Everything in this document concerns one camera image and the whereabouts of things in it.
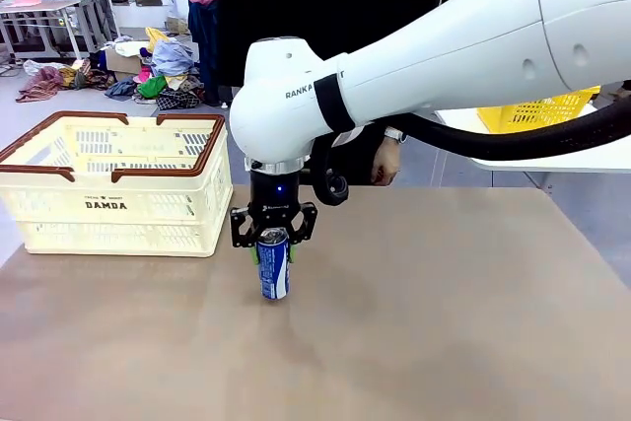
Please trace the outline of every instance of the black band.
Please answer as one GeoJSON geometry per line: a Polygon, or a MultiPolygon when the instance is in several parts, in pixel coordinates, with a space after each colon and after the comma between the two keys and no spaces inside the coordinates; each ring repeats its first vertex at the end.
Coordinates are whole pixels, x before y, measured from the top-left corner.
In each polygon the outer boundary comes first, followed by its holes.
{"type": "Polygon", "coordinates": [[[322,117],[335,133],[349,132],[355,128],[355,122],[346,110],[342,93],[337,83],[337,74],[331,74],[314,82],[315,96],[322,117]]]}

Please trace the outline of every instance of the cream plastic basket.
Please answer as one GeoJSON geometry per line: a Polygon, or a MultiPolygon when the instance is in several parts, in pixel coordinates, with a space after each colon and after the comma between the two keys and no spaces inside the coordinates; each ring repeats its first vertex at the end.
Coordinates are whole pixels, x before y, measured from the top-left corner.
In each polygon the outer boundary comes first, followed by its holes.
{"type": "Polygon", "coordinates": [[[31,253],[209,256],[232,196],[224,117],[58,112],[0,152],[31,253]]]}

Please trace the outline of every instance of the gray floor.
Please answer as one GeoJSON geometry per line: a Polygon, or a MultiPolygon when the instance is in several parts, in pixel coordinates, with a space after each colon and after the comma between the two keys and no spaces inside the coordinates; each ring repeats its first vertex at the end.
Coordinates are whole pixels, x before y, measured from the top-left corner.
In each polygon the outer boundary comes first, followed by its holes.
{"type": "MultiPolygon", "coordinates": [[[[130,115],[150,116],[154,107],[140,106],[129,101],[116,102],[103,92],[84,90],[59,93],[50,101],[17,104],[14,98],[27,81],[21,73],[15,78],[0,78],[0,97],[3,101],[3,119],[0,121],[0,148],[4,148],[26,130],[57,110],[122,111],[130,115]]],[[[218,112],[203,107],[191,112],[218,112]]],[[[394,186],[428,186],[434,166],[436,150],[416,141],[403,146],[403,166],[394,186]]],[[[243,156],[234,142],[230,142],[231,167],[234,183],[248,183],[243,170],[243,156]]],[[[570,175],[556,174],[549,181],[547,192],[594,244],[602,256],[631,286],[631,175],[570,175]]],[[[532,186],[520,173],[494,173],[483,171],[466,158],[450,155],[445,169],[443,186],[522,187],[532,186]]],[[[22,243],[11,217],[0,208],[0,265],[22,243]]]]}

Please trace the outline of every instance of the basket handle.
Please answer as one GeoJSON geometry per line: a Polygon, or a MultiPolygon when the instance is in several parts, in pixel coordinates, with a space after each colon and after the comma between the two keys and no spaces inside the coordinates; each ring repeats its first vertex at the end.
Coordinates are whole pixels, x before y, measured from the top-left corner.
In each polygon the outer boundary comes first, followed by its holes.
{"type": "MultiPolygon", "coordinates": [[[[61,110],[59,112],[54,113],[53,115],[49,116],[48,118],[44,119],[42,122],[40,122],[38,125],[36,125],[35,127],[33,127],[31,130],[29,130],[27,133],[25,133],[24,135],[22,135],[20,138],[18,138],[15,142],[13,142],[11,145],[9,145],[7,148],[5,148],[4,150],[2,150],[0,152],[0,164],[2,164],[2,162],[4,162],[7,158],[9,158],[11,155],[13,155],[14,153],[16,153],[16,151],[24,146],[28,141],[32,140],[33,137],[35,137],[36,135],[38,135],[40,133],[40,131],[42,131],[45,128],[48,128],[50,125],[52,125],[53,123],[55,123],[57,120],[59,120],[60,118],[63,117],[90,117],[90,118],[117,118],[118,120],[120,120],[122,123],[124,123],[125,125],[129,125],[129,120],[127,119],[127,114],[126,113],[116,113],[116,112],[81,112],[81,111],[74,111],[74,110],[61,110]]],[[[26,166],[23,165],[0,165],[2,167],[22,167],[22,168],[28,168],[26,166]]],[[[51,168],[51,169],[64,169],[62,168],[58,168],[58,167],[32,167],[32,168],[51,168]]],[[[23,173],[40,173],[40,172],[23,172],[23,173]]]]}
{"type": "Polygon", "coordinates": [[[70,167],[33,167],[20,165],[0,165],[0,173],[31,173],[34,175],[61,175],[70,182],[75,182],[74,168],[70,167]]]}
{"type": "Polygon", "coordinates": [[[121,169],[111,172],[111,182],[118,182],[124,176],[172,176],[172,177],[196,177],[201,175],[204,167],[215,148],[219,135],[224,130],[226,119],[223,115],[212,113],[161,113],[156,117],[156,124],[162,125],[165,120],[214,120],[213,132],[206,146],[197,157],[197,161],[190,170],[145,170],[145,169],[121,169]]]}

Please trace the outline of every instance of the cardboard box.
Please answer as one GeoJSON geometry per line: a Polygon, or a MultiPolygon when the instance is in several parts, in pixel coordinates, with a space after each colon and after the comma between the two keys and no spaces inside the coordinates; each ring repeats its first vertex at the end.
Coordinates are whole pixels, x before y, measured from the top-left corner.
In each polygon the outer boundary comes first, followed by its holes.
{"type": "Polygon", "coordinates": [[[118,54],[113,48],[105,51],[105,60],[107,61],[107,69],[114,72],[117,81],[135,76],[142,69],[142,63],[138,56],[126,58],[118,54]]]}

